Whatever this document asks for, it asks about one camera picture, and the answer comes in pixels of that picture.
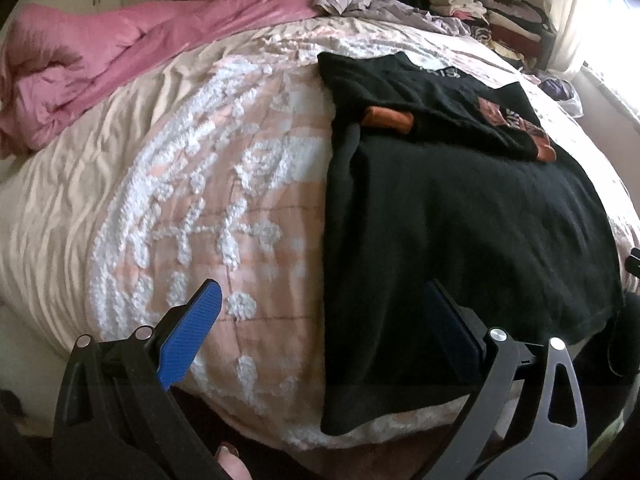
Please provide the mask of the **person's hand under gripper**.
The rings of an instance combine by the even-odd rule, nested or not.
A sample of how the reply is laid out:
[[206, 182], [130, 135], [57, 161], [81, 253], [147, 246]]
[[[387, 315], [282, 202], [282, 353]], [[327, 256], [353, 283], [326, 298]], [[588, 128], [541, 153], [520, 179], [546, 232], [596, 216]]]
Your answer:
[[233, 480], [252, 480], [247, 466], [239, 458], [238, 450], [229, 443], [222, 442], [216, 452], [216, 460]]

